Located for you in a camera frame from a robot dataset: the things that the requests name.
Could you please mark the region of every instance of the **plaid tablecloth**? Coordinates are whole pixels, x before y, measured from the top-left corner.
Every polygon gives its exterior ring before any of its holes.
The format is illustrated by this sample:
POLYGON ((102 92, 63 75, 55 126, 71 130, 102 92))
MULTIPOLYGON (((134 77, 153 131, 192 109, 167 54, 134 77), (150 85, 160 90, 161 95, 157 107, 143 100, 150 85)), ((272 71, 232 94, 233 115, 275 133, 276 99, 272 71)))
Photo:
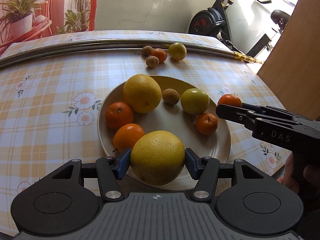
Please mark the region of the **plaid tablecloth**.
MULTIPOLYGON (((152 38, 193 42, 226 49, 211 37, 148 31, 96 31, 64 34, 12 44, 1 58, 37 47, 100 38, 152 38)), ((282 107, 276 96, 242 61, 188 53, 147 69, 139 51, 81 52, 15 65, 0 70, 0 231, 18 231, 10 215, 14 197, 73 158, 95 162, 104 155, 97 134, 101 101, 118 84, 137 73, 184 80, 208 92, 217 102, 232 93, 249 104, 282 107)), ((242 125, 228 122, 231 132, 229 163, 242 158, 272 175, 289 151, 251 137, 242 125)), ((121 186, 130 191, 132 181, 121 186)), ((219 183, 218 192, 229 186, 219 183)), ((96 180, 85 186, 99 193, 96 180)))

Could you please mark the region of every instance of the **round ceramic plate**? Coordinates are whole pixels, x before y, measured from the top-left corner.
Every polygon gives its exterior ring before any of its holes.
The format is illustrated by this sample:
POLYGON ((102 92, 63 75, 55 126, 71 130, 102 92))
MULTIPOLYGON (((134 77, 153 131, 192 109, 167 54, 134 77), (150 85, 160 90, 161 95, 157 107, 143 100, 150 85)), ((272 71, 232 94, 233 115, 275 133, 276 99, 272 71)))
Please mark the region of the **round ceramic plate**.
MULTIPOLYGON (((195 88, 184 81, 165 77, 165 76, 151 76, 159 84, 161 91, 167 88, 177 90, 181 96, 183 92, 189 88, 195 88)), ((107 97, 103 100, 98 114, 98 135, 102 148, 106 155, 116 156, 118 152, 113 152, 115 147, 113 145, 113 136, 115 132, 106 126, 105 112, 107 108, 115 102, 121 102, 122 89, 124 83, 114 88, 107 97)), ((214 114, 216 117, 216 104, 210 99, 208 113, 214 114)), ((186 114, 179 102, 175 106, 170 106, 161 99, 158 107, 147 113, 134 113, 134 123, 140 125, 145 133, 157 130, 166 130, 178 136, 185 148, 191 148, 199 157, 211 156, 225 163, 228 160, 231 137, 227 122, 218 118, 218 128, 215 133, 210 136, 201 135, 195 128, 196 116, 186 114)), ((127 175, 146 184, 138 179, 129 168, 127 175)), ((166 190, 189 190, 194 188, 196 181, 190 177, 186 167, 183 168, 180 175, 172 182, 162 185, 153 186, 166 190)))

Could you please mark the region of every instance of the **human hand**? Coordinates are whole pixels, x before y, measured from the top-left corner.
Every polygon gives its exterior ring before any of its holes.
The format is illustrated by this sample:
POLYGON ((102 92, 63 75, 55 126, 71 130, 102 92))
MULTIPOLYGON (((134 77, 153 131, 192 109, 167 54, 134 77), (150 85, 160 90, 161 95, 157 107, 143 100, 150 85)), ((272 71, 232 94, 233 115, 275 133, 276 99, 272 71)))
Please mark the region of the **human hand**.
MULTIPOLYGON (((277 179, 277 181, 298 194, 300 187, 298 182, 292 177, 293 170, 294 170, 293 155, 291 153, 285 162, 284 175, 279 179, 277 179)), ((320 167, 319 166, 308 165, 307 167, 305 167, 303 171, 303 176, 311 184, 320 188, 320 167)))

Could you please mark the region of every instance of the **green apple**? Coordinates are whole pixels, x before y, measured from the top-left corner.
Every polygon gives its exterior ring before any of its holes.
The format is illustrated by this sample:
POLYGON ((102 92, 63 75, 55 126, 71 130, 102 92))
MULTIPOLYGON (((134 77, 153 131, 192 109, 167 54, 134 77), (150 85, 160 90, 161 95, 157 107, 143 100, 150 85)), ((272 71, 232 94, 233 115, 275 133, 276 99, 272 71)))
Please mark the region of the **green apple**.
POLYGON ((210 98, 206 91, 191 88, 183 92, 181 106, 187 114, 203 114, 209 107, 210 98))

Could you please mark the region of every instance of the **screw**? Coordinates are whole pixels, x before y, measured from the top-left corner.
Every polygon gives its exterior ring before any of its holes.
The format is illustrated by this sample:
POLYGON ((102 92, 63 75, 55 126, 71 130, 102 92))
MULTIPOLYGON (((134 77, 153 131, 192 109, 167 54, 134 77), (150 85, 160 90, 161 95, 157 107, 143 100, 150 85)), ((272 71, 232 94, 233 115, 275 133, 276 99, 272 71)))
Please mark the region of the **screw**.
POLYGON ((111 191, 108 191, 106 193, 106 197, 107 198, 112 198, 112 199, 120 198, 121 197, 121 193, 119 191, 116 191, 116 190, 111 190, 111 191))
POLYGON ((207 198, 209 197, 209 193, 204 190, 198 190, 193 193, 196 198, 207 198))

